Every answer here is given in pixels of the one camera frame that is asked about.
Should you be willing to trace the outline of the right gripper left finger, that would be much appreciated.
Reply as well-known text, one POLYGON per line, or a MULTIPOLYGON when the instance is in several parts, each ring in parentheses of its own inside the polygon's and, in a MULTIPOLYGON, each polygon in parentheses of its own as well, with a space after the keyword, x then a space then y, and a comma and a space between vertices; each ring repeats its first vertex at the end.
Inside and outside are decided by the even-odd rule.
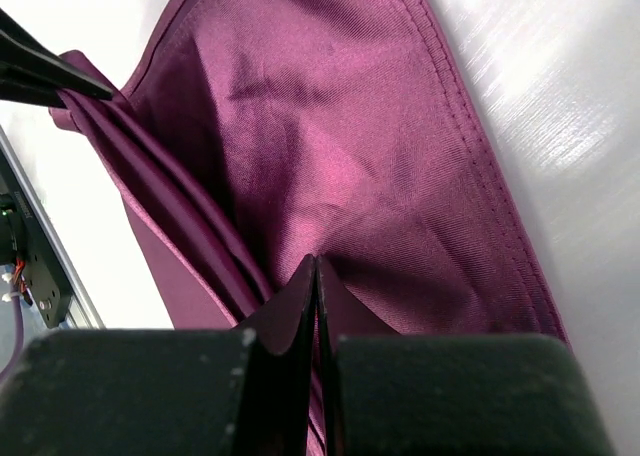
POLYGON ((230 330, 62 330, 1 391, 5 455, 302 455, 315 260, 230 330))

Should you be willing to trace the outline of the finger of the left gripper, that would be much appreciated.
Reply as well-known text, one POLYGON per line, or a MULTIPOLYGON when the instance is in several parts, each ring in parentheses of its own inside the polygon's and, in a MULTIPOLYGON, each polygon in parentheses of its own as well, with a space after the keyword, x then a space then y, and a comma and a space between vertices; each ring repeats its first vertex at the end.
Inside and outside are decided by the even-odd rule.
POLYGON ((111 100, 113 91, 58 57, 1 11, 1 99, 64 108, 58 92, 111 100))

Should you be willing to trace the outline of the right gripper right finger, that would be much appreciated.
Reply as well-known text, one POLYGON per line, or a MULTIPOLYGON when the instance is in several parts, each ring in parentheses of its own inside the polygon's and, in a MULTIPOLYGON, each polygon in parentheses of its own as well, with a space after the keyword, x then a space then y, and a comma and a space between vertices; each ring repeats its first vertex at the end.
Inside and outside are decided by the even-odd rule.
POLYGON ((537 334, 404 336, 316 262, 330 455, 610 455, 584 374, 537 334))

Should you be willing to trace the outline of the purple satin napkin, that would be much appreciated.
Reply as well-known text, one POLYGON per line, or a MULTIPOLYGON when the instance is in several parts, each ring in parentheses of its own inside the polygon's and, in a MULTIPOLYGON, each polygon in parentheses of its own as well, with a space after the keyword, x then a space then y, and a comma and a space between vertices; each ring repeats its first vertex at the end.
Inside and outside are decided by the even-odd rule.
POLYGON ((400 335, 566 336, 426 0, 170 0, 111 100, 51 111, 121 192, 175 330, 230 330, 315 260, 400 335))

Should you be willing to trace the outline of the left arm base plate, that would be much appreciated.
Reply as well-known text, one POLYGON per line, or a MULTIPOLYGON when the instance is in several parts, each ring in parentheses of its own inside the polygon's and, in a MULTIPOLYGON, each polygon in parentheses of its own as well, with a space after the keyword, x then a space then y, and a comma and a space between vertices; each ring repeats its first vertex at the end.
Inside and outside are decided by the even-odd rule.
POLYGON ((1 263, 18 267, 17 286, 48 328, 66 319, 73 290, 6 156, 1 157, 1 263))

